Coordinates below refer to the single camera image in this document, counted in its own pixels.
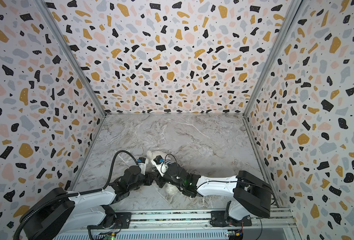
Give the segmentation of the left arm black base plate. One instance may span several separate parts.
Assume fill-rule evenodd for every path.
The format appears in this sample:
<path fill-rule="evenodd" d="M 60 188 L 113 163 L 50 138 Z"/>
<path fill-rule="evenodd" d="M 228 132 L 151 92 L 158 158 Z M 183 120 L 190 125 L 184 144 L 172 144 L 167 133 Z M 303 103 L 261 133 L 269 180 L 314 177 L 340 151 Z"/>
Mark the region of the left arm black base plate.
<path fill-rule="evenodd" d="M 96 226 L 91 226 L 91 230 L 113 231 L 128 229 L 131 223 L 131 212 L 116 212 L 115 215 L 107 215 L 106 218 Z"/>

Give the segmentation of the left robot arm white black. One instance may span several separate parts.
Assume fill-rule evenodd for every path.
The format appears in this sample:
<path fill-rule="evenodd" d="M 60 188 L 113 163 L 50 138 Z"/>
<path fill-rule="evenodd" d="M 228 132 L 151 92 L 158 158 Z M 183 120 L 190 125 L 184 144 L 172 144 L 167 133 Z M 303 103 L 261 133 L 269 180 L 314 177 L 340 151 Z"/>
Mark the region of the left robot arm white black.
<path fill-rule="evenodd" d="M 52 240 L 57 235 L 84 226 L 109 228 L 115 224 L 116 212 L 111 207 L 141 186 L 150 186 L 156 175 L 142 173 L 131 166 L 124 175 L 105 188 L 84 192 L 67 192 L 55 188 L 31 207 L 20 219 L 13 238 L 25 233 L 29 240 Z"/>

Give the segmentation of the white fluffy teddy bear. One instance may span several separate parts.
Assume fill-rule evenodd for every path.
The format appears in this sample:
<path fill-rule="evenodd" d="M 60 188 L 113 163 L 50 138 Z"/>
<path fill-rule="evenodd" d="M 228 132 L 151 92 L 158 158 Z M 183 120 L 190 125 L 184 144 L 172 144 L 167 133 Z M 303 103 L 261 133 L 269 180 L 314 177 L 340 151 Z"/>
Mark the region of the white fluffy teddy bear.
<path fill-rule="evenodd" d="M 153 169 L 157 171 L 153 175 L 158 187 L 163 188 L 169 184 L 182 192 L 182 167 L 177 163 L 176 157 L 162 151 L 147 151 L 147 157 Z"/>

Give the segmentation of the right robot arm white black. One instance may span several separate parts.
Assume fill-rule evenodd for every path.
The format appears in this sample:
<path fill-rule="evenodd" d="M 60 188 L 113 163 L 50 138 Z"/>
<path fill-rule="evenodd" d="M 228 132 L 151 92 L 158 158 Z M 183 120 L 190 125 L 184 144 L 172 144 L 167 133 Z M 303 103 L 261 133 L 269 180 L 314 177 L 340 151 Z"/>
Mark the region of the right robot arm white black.
<path fill-rule="evenodd" d="M 227 218 L 240 221 L 249 215 L 270 217 L 271 185 L 250 174 L 239 171 L 238 175 L 226 178 L 210 178 L 190 174 L 171 160 L 152 160 L 162 181 L 177 187 L 185 196 L 223 196 L 232 198 L 227 207 Z"/>

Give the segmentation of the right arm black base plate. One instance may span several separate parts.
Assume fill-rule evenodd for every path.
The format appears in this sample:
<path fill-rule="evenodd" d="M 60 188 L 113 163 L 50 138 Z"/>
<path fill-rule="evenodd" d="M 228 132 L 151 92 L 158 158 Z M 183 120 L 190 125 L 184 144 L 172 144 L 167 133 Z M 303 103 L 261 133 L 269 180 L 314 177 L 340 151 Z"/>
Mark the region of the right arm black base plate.
<path fill-rule="evenodd" d="M 229 201 L 224 211 L 211 211 L 210 224 L 213 227 L 250 227 L 250 212 L 239 202 Z"/>

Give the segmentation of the blue white striped knit sweater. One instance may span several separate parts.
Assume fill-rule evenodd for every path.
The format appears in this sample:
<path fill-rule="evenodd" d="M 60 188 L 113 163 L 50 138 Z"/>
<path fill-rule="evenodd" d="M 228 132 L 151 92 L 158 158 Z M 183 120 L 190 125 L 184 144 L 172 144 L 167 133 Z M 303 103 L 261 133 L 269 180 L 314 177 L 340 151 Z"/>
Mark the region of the blue white striped knit sweater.
<path fill-rule="evenodd" d="M 169 167 L 170 165 L 172 165 L 172 164 L 174 164 L 174 163 L 175 163 L 175 162 L 172 161 L 172 160 L 165 160 L 165 161 L 164 161 L 164 165 L 167 166 L 167 167 Z"/>

